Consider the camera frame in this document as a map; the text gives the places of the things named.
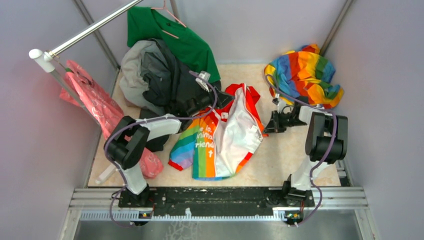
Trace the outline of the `red white cartoon jacket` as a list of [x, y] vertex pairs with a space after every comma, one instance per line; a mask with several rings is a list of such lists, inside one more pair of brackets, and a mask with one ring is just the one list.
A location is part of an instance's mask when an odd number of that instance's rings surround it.
[[170, 151], [168, 164], [179, 171], [192, 168], [195, 180], [233, 177], [265, 137], [256, 108], [261, 96], [256, 89], [240, 83], [231, 84], [225, 92], [234, 100], [223, 109], [193, 120]]

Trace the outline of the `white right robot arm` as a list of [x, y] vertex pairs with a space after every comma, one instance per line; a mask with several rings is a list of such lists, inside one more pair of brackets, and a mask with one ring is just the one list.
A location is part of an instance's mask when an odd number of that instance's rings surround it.
[[300, 167], [292, 173], [282, 191], [281, 199], [287, 206], [301, 200], [300, 191], [309, 191], [313, 180], [329, 165], [344, 159], [348, 149], [349, 120], [343, 115], [333, 115], [323, 107], [296, 104], [291, 112], [273, 111], [264, 128], [264, 134], [283, 133], [290, 127], [308, 126], [305, 154]]

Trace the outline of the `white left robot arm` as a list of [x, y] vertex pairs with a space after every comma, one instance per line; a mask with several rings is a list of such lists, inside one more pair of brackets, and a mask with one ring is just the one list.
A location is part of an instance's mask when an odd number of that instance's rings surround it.
[[234, 99], [231, 94], [212, 89], [199, 99], [191, 99], [185, 111], [177, 115], [167, 113], [142, 119], [124, 116], [120, 120], [106, 140], [103, 151], [106, 158], [119, 170], [124, 180], [124, 189], [131, 193], [132, 203], [144, 207], [150, 200], [149, 185], [139, 166], [147, 142], [177, 134], [183, 122], [205, 117], [213, 109], [223, 109]]

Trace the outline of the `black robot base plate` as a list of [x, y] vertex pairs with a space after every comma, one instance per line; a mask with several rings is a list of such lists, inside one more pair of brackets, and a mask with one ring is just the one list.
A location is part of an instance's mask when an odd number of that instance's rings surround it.
[[255, 217], [270, 216], [273, 208], [315, 206], [312, 191], [294, 193], [284, 187], [149, 187], [140, 197], [125, 190], [121, 208], [148, 208], [153, 216]]

